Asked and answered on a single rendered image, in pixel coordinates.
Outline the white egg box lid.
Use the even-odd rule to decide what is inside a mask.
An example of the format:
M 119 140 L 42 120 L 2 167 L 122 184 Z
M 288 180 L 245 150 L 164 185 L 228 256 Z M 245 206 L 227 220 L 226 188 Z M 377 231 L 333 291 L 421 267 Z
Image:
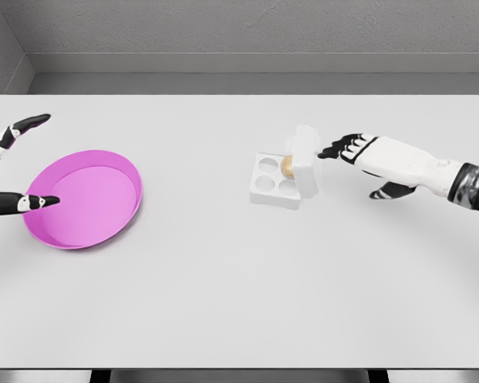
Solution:
M 293 156 L 292 167 L 302 198 L 310 199 L 319 193 L 321 152 L 318 132 L 308 125 L 298 125 L 294 136 L 287 139 L 286 150 Z

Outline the pink round plate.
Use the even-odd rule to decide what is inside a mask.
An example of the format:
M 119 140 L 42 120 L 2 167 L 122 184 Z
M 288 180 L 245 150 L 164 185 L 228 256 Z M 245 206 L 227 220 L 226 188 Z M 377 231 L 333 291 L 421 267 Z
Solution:
M 41 171 L 28 191 L 60 202 L 24 214 L 30 234 L 63 250 L 92 247 L 118 234 L 137 213 L 141 174 L 126 157 L 105 150 L 75 152 Z

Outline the white egg box tray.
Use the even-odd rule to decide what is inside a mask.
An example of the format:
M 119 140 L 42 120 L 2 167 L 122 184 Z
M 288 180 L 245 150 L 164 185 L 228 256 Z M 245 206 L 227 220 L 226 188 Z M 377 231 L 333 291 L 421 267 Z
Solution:
M 302 197 L 295 180 L 287 178 L 281 168 L 283 156 L 258 152 L 252 169 L 250 201 L 297 210 Z

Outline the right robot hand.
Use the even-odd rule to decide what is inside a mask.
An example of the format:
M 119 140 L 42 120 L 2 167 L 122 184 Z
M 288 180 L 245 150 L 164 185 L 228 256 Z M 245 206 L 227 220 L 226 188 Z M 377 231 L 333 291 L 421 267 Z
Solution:
M 398 199 L 423 186 L 435 195 L 449 194 L 451 181 L 429 153 L 384 136 L 354 133 L 324 148 L 318 158 L 340 159 L 386 183 L 370 193 L 371 199 Z

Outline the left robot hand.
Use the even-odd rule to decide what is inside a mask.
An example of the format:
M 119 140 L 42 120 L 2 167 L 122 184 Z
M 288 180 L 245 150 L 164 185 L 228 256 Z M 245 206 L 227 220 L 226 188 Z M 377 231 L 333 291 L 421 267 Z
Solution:
M 0 132 L 0 160 L 10 150 L 16 140 L 51 118 L 50 114 L 32 116 L 9 125 Z M 31 195 L 11 191 L 0 191 L 0 216 L 19 215 L 29 211 L 36 211 L 61 202 L 55 195 Z

